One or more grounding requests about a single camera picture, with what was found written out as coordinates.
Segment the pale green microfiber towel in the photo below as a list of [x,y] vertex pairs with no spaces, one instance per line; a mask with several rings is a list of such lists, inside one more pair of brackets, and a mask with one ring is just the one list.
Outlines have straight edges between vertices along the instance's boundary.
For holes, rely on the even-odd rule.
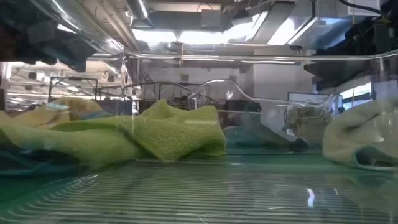
[[398,172],[398,97],[350,108],[327,125],[323,156],[366,170]]

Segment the teal microfiber towel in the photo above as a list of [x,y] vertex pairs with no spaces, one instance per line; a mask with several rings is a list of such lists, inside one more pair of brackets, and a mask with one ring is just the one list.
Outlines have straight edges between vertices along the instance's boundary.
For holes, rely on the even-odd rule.
[[228,126],[223,129],[229,146],[283,149],[291,146],[297,138],[263,124]]

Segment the clear plastic container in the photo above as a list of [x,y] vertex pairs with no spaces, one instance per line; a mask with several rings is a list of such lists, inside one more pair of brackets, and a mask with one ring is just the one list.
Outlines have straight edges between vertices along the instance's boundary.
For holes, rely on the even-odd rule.
[[[337,117],[398,97],[398,49],[345,54],[345,33],[372,13],[353,16],[338,0],[30,1],[96,53],[84,72],[0,62],[0,111],[11,117],[64,97],[139,115],[155,103],[96,89],[154,81],[188,83],[191,94],[227,79],[250,96],[338,95]],[[266,155],[226,145],[219,157],[0,177],[0,224],[398,224],[398,172],[330,161],[323,145],[319,154]]]
[[319,154],[326,126],[337,116],[338,95],[291,93],[279,100],[248,95],[236,82],[209,80],[190,96],[190,107],[214,106],[222,129],[228,126],[263,124],[297,140],[288,148],[229,146],[230,154]]

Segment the yellow microfiber towel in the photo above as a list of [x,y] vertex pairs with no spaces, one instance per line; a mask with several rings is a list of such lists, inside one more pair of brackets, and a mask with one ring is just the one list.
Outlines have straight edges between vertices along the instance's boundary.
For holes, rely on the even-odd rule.
[[94,100],[64,97],[14,117],[0,111],[0,125],[20,124],[49,128],[56,124],[80,120],[100,112],[103,112],[103,109]]

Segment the lime green microfiber towel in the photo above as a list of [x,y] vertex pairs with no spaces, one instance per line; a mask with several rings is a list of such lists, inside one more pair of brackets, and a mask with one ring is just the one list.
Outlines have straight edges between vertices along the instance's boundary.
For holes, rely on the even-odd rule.
[[215,107],[187,111],[165,100],[139,115],[112,116],[103,111],[49,128],[0,125],[0,149],[62,152],[92,170],[135,159],[219,157],[226,145]]

